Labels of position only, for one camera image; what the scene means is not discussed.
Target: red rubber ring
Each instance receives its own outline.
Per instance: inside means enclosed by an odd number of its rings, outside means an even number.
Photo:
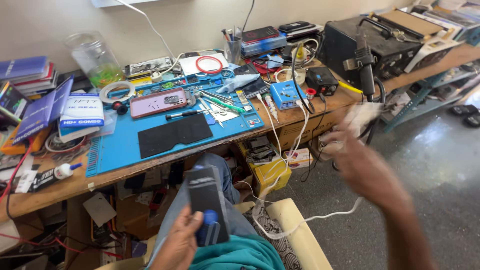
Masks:
[[[200,62],[201,60],[205,60],[205,59],[212,59],[212,60],[215,60],[217,61],[219,64],[220,64],[220,67],[217,69],[217,70],[213,70],[213,71],[208,71],[208,70],[205,70],[203,68],[201,68],[199,65],[198,65],[198,62]],[[207,74],[216,74],[216,73],[219,73],[220,71],[222,71],[222,62],[220,62],[220,60],[218,60],[217,58],[215,57],[211,57],[211,56],[208,56],[208,55],[205,55],[205,56],[201,56],[197,59],[197,62],[195,62],[195,64],[197,65],[197,69],[201,72],[205,72]]]
[[[313,88],[307,88],[306,92],[309,95],[315,95],[317,93],[317,91],[315,91],[315,89],[313,89]]]

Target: teal shirt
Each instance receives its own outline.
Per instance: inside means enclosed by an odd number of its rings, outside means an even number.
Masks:
[[[195,253],[190,270],[232,269],[284,270],[282,260],[274,247],[258,235],[230,235],[230,241],[200,247]]]

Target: workbench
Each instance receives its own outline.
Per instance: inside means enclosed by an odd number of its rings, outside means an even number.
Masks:
[[[431,77],[433,75],[439,74],[441,72],[447,71],[453,67],[462,65],[464,63],[473,61],[480,58],[480,48],[474,48],[470,45],[461,45],[453,50],[451,50],[447,56],[437,64],[431,65],[429,67],[411,72],[409,74],[402,74],[397,78],[385,81],[384,86],[387,93],[392,90],[412,84],[416,81],[423,80],[424,78]],[[307,67],[319,66],[320,63],[315,60],[312,61],[312,65]],[[326,97],[327,109],[326,112],[334,111],[339,108],[350,106],[359,102],[361,96],[352,91],[343,89],[339,87],[335,95],[332,97]],[[316,109],[316,113],[311,115],[313,117],[323,114],[324,105],[319,98],[314,98],[312,103]],[[265,134],[268,131],[272,130],[272,126],[268,119],[267,112],[264,110],[262,104],[255,98],[252,99],[252,104],[254,105],[255,110],[258,111],[265,125],[262,128],[252,130],[250,132],[245,132],[233,137],[215,141],[210,144],[201,145],[199,147],[189,148],[182,152],[173,153],[170,155],[162,156],[157,159],[147,160],[139,162],[129,167],[120,168],[103,174],[99,174],[93,177],[85,177],[85,164],[87,164],[87,153],[84,153],[82,156],[78,157],[75,161],[71,162],[72,164],[77,162],[83,162],[84,166],[78,168],[74,171],[72,177],[61,180],[44,190],[41,190],[38,193],[26,193],[26,194],[12,194],[10,199],[10,214],[13,217],[18,217],[32,211],[47,207],[54,203],[66,200],[68,198],[74,197],[76,195],[90,192],[88,185],[92,185],[96,188],[104,187],[110,184],[114,184],[123,179],[138,175],[145,171],[151,170],[153,168],[159,167],[163,164],[172,163],[175,161],[183,160],[187,157],[193,156],[195,154],[205,152],[211,148],[215,148],[219,145],[229,144],[232,142],[243,141],[246,138],[254,137],[257,135]],[[275,128],[279,128],[285,125],[303,121],[304,116],[300,109],[289,109],[289,110],[279,110],[278,111],[278,120],[280,123],[274,123]],[[53,161],[50,159],[35,159],[35,164],[40,164],[39,171],[47,170],[55,167]],[[4,199],[0,204],[0,222],[6,221],[8,219],[5,211],[6,199]]]

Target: white cable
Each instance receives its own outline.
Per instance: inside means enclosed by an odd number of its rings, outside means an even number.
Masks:
[[[147,18],[147,21],[148,21],[148,23],[150,24],[150,27],[152,28],[152,30],[162,39],[162,42],[163,42],[163,44],[165,45],[165,47],[167,48],[167,50],[168,50],[168,52],[170,53],[170,55],[171,55],[172,57],[175,57],[175,56],[173,55],[172,51],[170,51],[170,48],[168,47],[167,43],[166,43],[165,40],[163,39],[162,35],[159,34],[159,33],[155,30],[155,27],[153,27],[153,24],[152,24],[152,22],[150,21],[150,19],[148,18],[147,14],[145,14],[143,11],[141,11],[141,10],[133,7],[132,5],[129,5],[129,4],[125,3],[125,2],[122,1],[122,0],[115,0],[115,1],[117,1],[117,2],[120,3],[120,4],[123,4],[123,5],[125,5],[126,7],[129,7],[129,8],[131,8],[131,9],[135,10],[136,12],[139,12],[139,13],[142,14],[143,16],[145,16],[145,18]]]
[[[272,125],[272,129],[273,129],[273,132],[274,132],[274,135],[275,135],[275,138],[277,140],[277,143],[278,143],[278,150],[279,152],[281,153],[281,148],[280,148],[280,142],[279,142],[279,139],[278,139],[278,136],[276,134],[276,131],[275,131],[275,127],[274,127],[274,124],[273,124],[273,120],[272,120],[272,117],[270,116],[270,113],[269,113],[269,110],[267,109],[267,107],[265,106],[263,100],[262,100],[262,96],[260,95],[257,95],[257,98],[259,99],[259,101],[261,102],[261,104],[264,106],[265,108],[265,111],[267,112],[267,115],[268,115],[268,118],[270,119],[270,123]],[[298,142],[297,142],[297,145],[295,146],[295,149],[292,151],[292,148],[290,148],[290,152],[291,152],[291,155],[288,156],[286,159],[283,159],[281,158],[280,156],[280,160],[277,161],[277,163],[279,163],[280,161],[284,161],[285,162],[285,170],[277,177],[277,179],[275,179],[275,182],[273,182],[273,184],[269,185],[266,189],[263,190],[263,192],[259,195],[259,197],[265,197],[266,194],[268,193],[268,191],[270,189],[272,189],[278,182],[278,179],[280,179],[280,177],[285,174],[288,170],[288,163],[287,163],[287,160],[290,159],[292,156],[293,156],[293,153],[295,153],[295,151],[297,150],[298,146],[300,145],[300,138],[301,138],[301,135],[303,134],[303,131],[305,130],[306,126],[307,126],[307,122],[308,122],[308,113],[305,112],[305,109],[303,108],[302,104],[301,104],[301,101],[300,100],[296,100],[295,101],[297,103],[297,105],[301,108],[302,112],[303,112],[303,115],[305,117],[305,124],[303,125],[302,127],[302,130],[299,134],[299,136],[296,138],[298,139]],[[271,177],[265,179],[266,175],[275,167],[276,165],[272,166],[272,168],[264,175],[264,181],[270,179]],[[351,214],[353,212],[355,212],[355,210],[357,209],[358,205],[360,204],[360,202],[363,200],[363,197],[358,197],[357,200],[355,201],[355,204],[353,205],[353,208],[352,210],[350,211],[347,211],[347,212],[335,212],[335,213],[330,213],[328,215],[325,215],[325,216],[313,216],[313,217],[309,217],[307,219],[304,219],[302,222],[300,222],[297,226],[295,226],[293,229],[287,231],[287,232],[283,232],[283,233],[267,233],[267,231],[263,228],[262,225],[260,225],[260,223],[257,221],[257,218],[255,217],[256,215],[256,212],[257,210],[259,209],[260,205],[264,202],[269,202],[269,203],[274,203],[274,202],[271,202],[271,201],[265,201],[265,200],[262,200],[258,197],[255,197],[253,195],[253,189],[252,189],[252,186],[250,186],[250,189],[252,190],[252,196],[254,198],[256,198],[258,201],[261,201],[260,204],[257,204],[257,202],[255,202],[255,206],[253,207],[253,210],[252,210],[252,217],[253,217],[253,220],[255,221],[255,223],[258,225],[258,227],[260,227],[260,229],[262,230],[262,232],[270,239],[274,239],[274,240],[277,240],[277,239],[280,239],[282,237],[285,237],[291,233],[293,233],[294,231],[296,231],[300,225],[302,225],[304,222],[307,222],[307,221],[311,221],[311,220],[314,220],[314,219],[326,219],[328,217],[331,217],[331,216],[335,216],[335,215],[347,215],[347,214]]]
[[[301,101],[300,101],[300,100],[296,100],[295,103],[296,103],[296,104],[300,107],[300,109],[303,111],[303,116],[305,117],[305,123],[303,124],[303,127],[302,127],[302,130],[300,131],[300,134],[295,138],[295,141],[294,141],[293,145],[290,147],[290,150],[289,150],[290,155],[287,156],[285,159],[282,159],[282,160],[285,162],[285,171],[279,175],[279,177],[276,179],[276,181],[274,182],[274,184],[272,184],[272,187],[275,186],[276,183],[277,183],[277,181],[278,181],[278,179],[279,179],[284,173],[287,172],[287,170],[288,170],[288,160],[289,160],[290,158],[292,158],[293,155],[295,154],[295,151],[297,151],[297,149],[298,149],[298,147],[299,147],[299,145],[300,145],[301,135],[303,134],[303,132],[305,131],[305,128],[307,127],[307,123],[308,123],[308,119],[309,119],[309,114],[308,114],[308,113],[305,113],[305,109],[303,108],[303,105],[301,104]],[[281,169],[281,168],[277,169],[277,171],[275,171],[275,173],[273,173],[270,177],[265,178],[265,177],[269,174],[269,172],[270,172],[275,166],[276,166],[276,164],[275,164],[274,166],[272,166],[272,167],[266,172],[266,174],[264,175],[264,181],[265,181],[265,182],[268,181],[268,180],[270,180],[270,178],[274,177],[275,174],[276,174],[276,172]]]
[[[259,197],[256,197],[256,196],[253,194],[253,188],[252,188],[252,186],[251,186],[249,183],[247,183],[247,182],[245,182],[245,181],[236,181],[235,183],[238,183],[238,182],[242,182],[242,183],[247,184],[247,185],[250,187],[250,190],[252,191],[252,196],[253,196],[255,199],[260,200],[260,201],[262,201],[262,202],[275,203],[275,202],[265,201],[265,200],[260,199]]]
[[[197,52],[209,51],[209,50],[212,50],[212,49],[204,49],[204,50],[199,50],[199,51],[197,51]],[[182,55],[185,54],[185,53],[186,53],[186,52],[183,52],[183,53],[179,54],[179,55],[177,56],[177,58],[175,59],[175,62],[173,63],[173,65],[172,65],[169,69],[163,71],[163,72],[162,72],[162,75],[165,74],[165,73],[167,73],[167,72],[169,72],[170,70],[172,70],[172,68],[178,63],[178,61],[179,61],[179,59],[180,59],[180,56],[182,56]]]
[[[260,94],[257,94],[257,98],[258,100],[260,101],[260,103],[264,106],[265,108],[265,111],[267,112],[267,115],[268,115],[268,119],[270,119],[270,124],[272,125],[272,129],[273,129],[273,134],[275,135],[275,139],[276,139],[276,145],[278,145],[278,156],[280,157],[279,160],[276,161],[276,164],[274,166],[272,166],[268,171],[267,173],[264,175],[264,181],[270,179],[270,178],[267,178],[265,179],[265,177],[268,175],[268,173],[273,169],[275,168],[275,166],[280,162],[280,161],[284,161],[285,162],[285,166],[288,166],[287,164],[287,160],[283,159],[282,158],[282,147],[280,146],[280,140],[278,139],[278,135],[276,134],[276,131],[275,131],[275,126],[273,125],[273,120],[272,120],[272,117],[270,116],[270,111],[267,109],[267,106],[265,106],[265,103],[262,99],[262,96]]]
[[[315,48],[315,50],[313,50],[313,55],[310,57],[310,59],[309,59],[308,61],[306,61],[305,63],[303,63],[302,66],[310,63],[310,62],[313,60],[313,57],[315,56],[315,52],[318,50],[318,47],[320,46],[320,45],[318,44],[318,41],[317,41],[316,39],[313,39],[313,38],[309,38],[309,39],[305,40],[303,43],[305,44],[305,43],[307,43],[308,41],[314,41],[314,42],[317,44],[317,47]]]
[[[278,74],[282,73],[283,71],[289,71],[289,70],[290,70],[290,68],[284,68],[284,69],[282,69],[282,70],[280,70],[280,71],[278,71],[278,72],[273,73],[273,76],[275,76],[275,81],[276,81],[277,83],[279,83],[280,81],[278,80]],[[295,79],[296,79],[298,76],[299,76],[299,75],[298,75],[297,71],[295,71]]]
[[[304,219],[302,222],[300,222],[297,226],[295,226],[293,229],[287,231],[287,232],[283,232],[283,233],[267,233],[265,231],[265,229],[257,222],[257,220],[254,218],[253,220],[257,223],[257,225],[260,227],[260,229],[262,230],[262,232],[270,239],[274,239],[274,240],[277,240],[277,239],[280,239],[282,237],[286,237],[288,236],[289,234],[293,233],[294,231],[296,231],[300,225],[302,225],[304,222],[307,222],[307,221],[311,221],[311,220],[314,220],[314,219],[326,219],[328,217],[331,217],[331,216],[335,216],[335,215],[348,215],[348,214],[351,214],[353,212],[355,212],[355,210],[357,210],[358,206],[360,205],[361,201],[363,200],[363,197],[358,197],[357,200],[355,201],[355,204],[353,205],[353,208],[352,210],[350,211],[347,211],[347,212],[335,212],[335,213],[330,213],[328,215],[325,215],[325,216],[313,216],[313,217],[310,217],[310,218],[307,218],[307,219]]]

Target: glue tube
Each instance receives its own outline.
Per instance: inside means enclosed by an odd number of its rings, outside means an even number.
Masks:
[[[73,175],[73,170],[82,166],[82,163],[70,165],[64,163],[58,167],[46,170],[41,173],[37,173],[34,182],[32,183],[33,192],[37,192],[58,180],[65,179]]]
[[[277,123],[280,123],[278,121],[278,113],[275,108],[275,103],[272,100],[272,94],[270,93],[265,93],[262,95],[263,99],[265,99],[265,102],[267,103],[268,108],[270,109],[270,113],[272,114],[273,118],[275,118]]]

